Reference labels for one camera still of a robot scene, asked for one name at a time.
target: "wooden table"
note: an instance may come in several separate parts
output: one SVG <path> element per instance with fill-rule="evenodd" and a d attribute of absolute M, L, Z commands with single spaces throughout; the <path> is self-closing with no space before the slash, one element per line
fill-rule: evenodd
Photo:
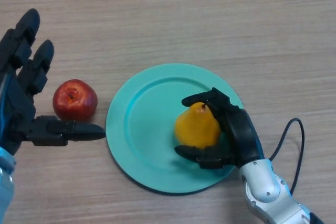
<path fill-rule="evenodd" d="M 72 78 L 98 93 L 95 123 L 135 73 L 186 62 L 228 81 L 243 100 L 266 155 L 295 116 L 306 152 L 295 197 L 325 223 L 336 204 L 336 0 L 0 0 L 0 33 L 29 8 L 55 56 L 37 115 L 53 114 L 55 89 Z M 300 134 L 295 126 L 274 161 L 291 183 Z M 185 197 L 149 193 L 125 178 L 105 140 L 64 148 L 24 143 L 15 156 L 15 197 L 5 223 L 260 223 L 236 175 Z"/>

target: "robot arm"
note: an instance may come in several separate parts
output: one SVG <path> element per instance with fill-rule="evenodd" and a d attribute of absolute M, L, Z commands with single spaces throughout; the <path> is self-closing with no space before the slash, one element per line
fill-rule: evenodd
<path fill-rule="evenodd" d="M 0 41 L 0 223 L 13 198 L 14 155 L 22 141 L 66 146 L 69 140 L 97 140 L 106 135 L 103 128 L 90 123 L 64 122 L 55 116 L 35 118 L 34 95 L 42 92 L 54 56 L 54 46 L 46 40 L 29 59 L 39 23 L 38 12 L 31 9 Z"/>
<path fill-rule="evenodd" d="M 245 202 L 253 215 L 267 224 L 323 224 L 291 195 L 283 178 L 274 173 L 248 113 L 230 103 L 216 88 L 182 100 L 184 106 L 204 102 L 226 134 L 232 154 L 220 146 L 204 150 L 180 145 L 175 151 L 203 169 L 234 165 L 244 186 Z"/>

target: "yellow pear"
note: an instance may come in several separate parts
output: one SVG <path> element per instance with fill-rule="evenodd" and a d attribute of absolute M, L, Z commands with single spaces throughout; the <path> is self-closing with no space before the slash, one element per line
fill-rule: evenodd
<path fill-rule="evenodd" d="M 191 105 L 175 123 L 175 137 L 182 145 L 198 148 L 213 146 L 218 143 L 220 135 L 219 123 L 202 102 Z"/>

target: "wire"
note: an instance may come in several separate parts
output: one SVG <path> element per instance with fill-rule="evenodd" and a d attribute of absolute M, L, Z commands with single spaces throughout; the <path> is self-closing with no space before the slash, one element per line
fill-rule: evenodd
<path fill-rule="evenodd" d="M 290 128 L 290 126 L 292 125 L 293 122 L 298 122 L 299 125 L 300 125 L 300 129 L 301 129 L 301 150 L 300 150 L 300 155 L 299 155 L 299 160 L 298 160 L 298 165 L 297 165 L 297 168 L 296 168 L 296 171 L 295 171 L 295 177 L 294 177 L 294 181 L 293 181 L 293 184 L 292 184 L 292 187 L 290 188 L 290 194 L 293 195 L 294 193 L 294 190 L 295 190 L 295 187 L 296 187 L 296 184 L 298 182 L 298 178 L 299 178 L 299 174 L 300 174 L 300 169 L 301 169 L 301 164 L 302 164 L 302 158 L 303 158 L 303 150 L 304 150 L 304 139 L 305 139 L 305 130 L 303 129 L 303 124 L 301 122 L 301 120 L 299 118 L 293 118 L 291 119 L 287 125 L 286 125 L 286 128 L 285 130 L 283 131 L 283 134 L 280 138 L 280 141 L 279 141 L 279 144 L 277 146 L 277 148 L 275 149 L 274 153 L 271 155 L 271 157 L 269 158 L 271 161 L 277 156 L 279 150 L 281 149 L 282 147 L 282 144 L 283 144 L 283 141 L 285 140 L 286 138 L 286 134 Z"/>

